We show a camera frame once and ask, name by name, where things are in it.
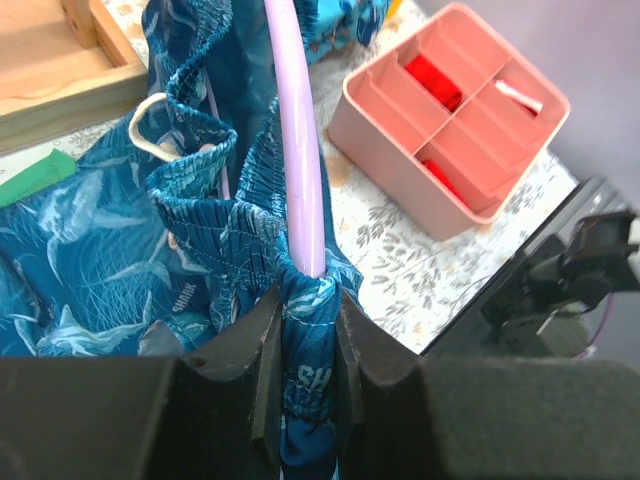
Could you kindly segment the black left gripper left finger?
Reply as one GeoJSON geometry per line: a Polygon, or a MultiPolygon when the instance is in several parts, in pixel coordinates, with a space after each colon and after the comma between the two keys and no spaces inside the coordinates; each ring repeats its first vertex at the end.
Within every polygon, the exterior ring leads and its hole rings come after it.
{"type": "Polygon", "coordinates": [[[276,479],[280,292],[178,357],[8,358],[5,479],[276,479]]]}

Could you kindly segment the dark blue shark shorts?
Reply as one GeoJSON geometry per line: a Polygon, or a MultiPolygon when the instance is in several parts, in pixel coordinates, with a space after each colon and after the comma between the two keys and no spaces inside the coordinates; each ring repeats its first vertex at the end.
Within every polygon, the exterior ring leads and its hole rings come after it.
{"type": "Polygon", "coordinates": [[[330,212],[326,273],[291,260],[264,5],[152,1],[142,25],[158,102],[125,116],[73,175],[1,211],[1,352],[188,353],[277,285],[282,471],[333,479],[335,318],[362,277],[330,212]]]}

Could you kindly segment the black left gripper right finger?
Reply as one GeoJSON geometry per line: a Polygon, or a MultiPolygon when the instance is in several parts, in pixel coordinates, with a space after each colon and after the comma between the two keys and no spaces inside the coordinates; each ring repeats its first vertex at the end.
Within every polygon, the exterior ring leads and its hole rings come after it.
{"type": "Polygon", "coordinates": [[[635,479],[639,376],[611,362],[426,358],[344,295],[344,479],[635,479]]]}

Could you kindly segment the lilac hanger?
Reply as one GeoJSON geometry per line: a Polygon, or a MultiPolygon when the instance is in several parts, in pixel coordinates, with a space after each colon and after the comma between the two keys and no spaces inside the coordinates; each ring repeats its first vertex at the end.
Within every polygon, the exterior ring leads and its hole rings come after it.
{"type": "Polygon", "coordinates": [[[233,1],[246,33],[268,30],[279,96],[288,246],[294,265],[319,278],[325,272],[325,228],[320,147],[301,27],[292,1],[233,1]]]}

